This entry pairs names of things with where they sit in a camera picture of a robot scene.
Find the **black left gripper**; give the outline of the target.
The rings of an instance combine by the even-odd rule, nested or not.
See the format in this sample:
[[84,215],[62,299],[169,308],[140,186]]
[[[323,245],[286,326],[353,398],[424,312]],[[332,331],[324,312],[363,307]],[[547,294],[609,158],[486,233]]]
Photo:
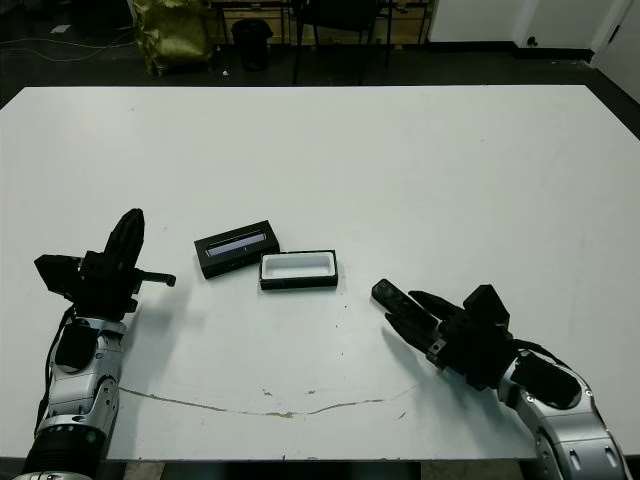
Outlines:
[[77,316],[122,320],[135,312],[138,302],[134,296],[143,282],[175,286],[175,275],[136,267],[144,231],[143,211],[131,209],[117,222],[104,252],[86,252],[78,270],[79,284],[71,294]]

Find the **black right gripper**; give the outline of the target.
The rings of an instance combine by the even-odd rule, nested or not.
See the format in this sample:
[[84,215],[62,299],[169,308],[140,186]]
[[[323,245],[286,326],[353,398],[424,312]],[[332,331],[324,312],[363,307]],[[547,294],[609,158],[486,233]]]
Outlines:
[[441,370],[452,369],[463,376],[471,387],[496,389],[513,359],[506,308],[502,304],[461,308],[419,290],[410,291],[409,296],[419,306],[419,313],[385,314],[400,337],[427,352],[427,359]]

